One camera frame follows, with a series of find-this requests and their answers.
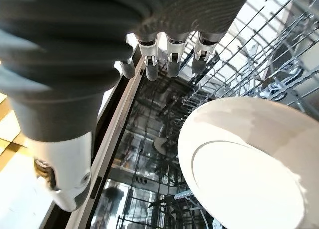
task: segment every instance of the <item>white plate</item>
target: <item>white plate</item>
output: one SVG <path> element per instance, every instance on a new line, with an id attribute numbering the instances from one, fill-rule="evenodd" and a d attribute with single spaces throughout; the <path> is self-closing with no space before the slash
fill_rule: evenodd
<path id="1" fill-rule="evenodd" d="M 178 155 L 190 189 L 225 227 L 319 228 L 319 124 L 299 111 L 214 100 L 184 123 Z"/>

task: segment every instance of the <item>wire rack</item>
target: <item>wire rack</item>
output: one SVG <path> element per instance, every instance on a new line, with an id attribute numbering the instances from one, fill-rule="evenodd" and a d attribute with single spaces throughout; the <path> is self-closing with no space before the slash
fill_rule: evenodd
<path id="1" fill-rule="evenodd" d="M 250 1 L 217 45 L 204 73 L 191 77 L 197 89 L 185 97 L 184 105 L 191 112 L 212 97 L 259 97 L 318 120 L 319 0 L 264 0 L 260 8 Z M 252 16 L 241 18 L 247 12 Z M 191 65 L 196 38 L 192 33 L 187 40 L 181 72 Z M 204 97 L 199 95 L 202 90 L 207 92 Z"/>
<path id="2" fill-rule="evenodd" d="M 156 105 L 155 94 L 165 95 L 175 79 L 166 77 L 167 61 L 159 63 L 159 79 L 142 87 L 140 95 L 148 96 L 136 99 L 139 106 L 132 110 L 132 126 L 127 126 L 140 136 L 135 151 L 130 149 L 134 156 L 124 157 L 132 159 L 133 177 L 124 212 L 117 217 L 117 229 L 213 228 L 214 218 L 198 202 L 179 164 L 174 163 L 178 161 L 181 127 L 200 105 L 224 97 L 259 97 L 295 107 L 319 120 L 318 19 L 319 0 L 247 0 L 202 74 L 191 74 L 197 33 L 190 34 L 179 74 L 186 80 L 186 89 L 173 93 L 162 108 Z M 139 123 L 143 118 L 140 129 L 134 124 L 135 114 L 143 114 L 139 116 Z M 156 118 L 165 124 L 160 132 Z M 155 134 L 166 139 L 162 146 L 169 153 L 165 156 L 149 154 L 147 145 Z M 128 145 L 125 148 L 133 144 L 132 137 L 127 141 L 123 142 Z M 146 181 L 157 183 L 158 188 L 139 188 L 138 184 Z"/>

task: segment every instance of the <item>dishwasher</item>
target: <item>dishwasher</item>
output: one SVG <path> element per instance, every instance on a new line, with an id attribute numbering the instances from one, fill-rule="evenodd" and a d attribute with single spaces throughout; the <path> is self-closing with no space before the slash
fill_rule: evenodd
<path id="1" fill-rule="evenodd" d="M 159 59 L 154 82 L 137 60 L 137 73 L 95 156 L 90 198 L 71 214 L 67 228 L 226 228 L 183 176 L 180 130 L 198 107 L 228 97 L 279 102 L 319 120 L 318 19 L 319 0 L 247 0 L 203 73 L 191 71 L 195 32 L 187 38 L 176 78 L 167 75 L 167 56 Z M 167 48 L 159 52 L 165 55 Z"/>

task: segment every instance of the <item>robotic hand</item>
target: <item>robotic hand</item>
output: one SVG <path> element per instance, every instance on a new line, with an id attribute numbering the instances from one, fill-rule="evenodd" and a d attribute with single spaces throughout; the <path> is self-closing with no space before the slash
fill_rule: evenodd
<path id="1" fill-rule="evenodd" d="M 167 34 L 175 77 L 192 31 L 193 73 L 201 73 L 246 0 L 0 0 L 0 91 L 30 139 L 36 175 L 55 202 L 77 209 L 90 187 L 90 155 L 102 96 L 134 76 L 134 33 L 156 80 L 157 34 Z"/>

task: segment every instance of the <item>yellow floor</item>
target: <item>yellow floor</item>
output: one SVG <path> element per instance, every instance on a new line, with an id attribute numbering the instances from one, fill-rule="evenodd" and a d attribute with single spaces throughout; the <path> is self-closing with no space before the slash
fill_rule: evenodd
<path id="1" fill-rule="evenodd" d="M 34 174 L 33 157 L 9 99 L 0 93 L 0 229 L 38 228 L 52 199 Z"/>

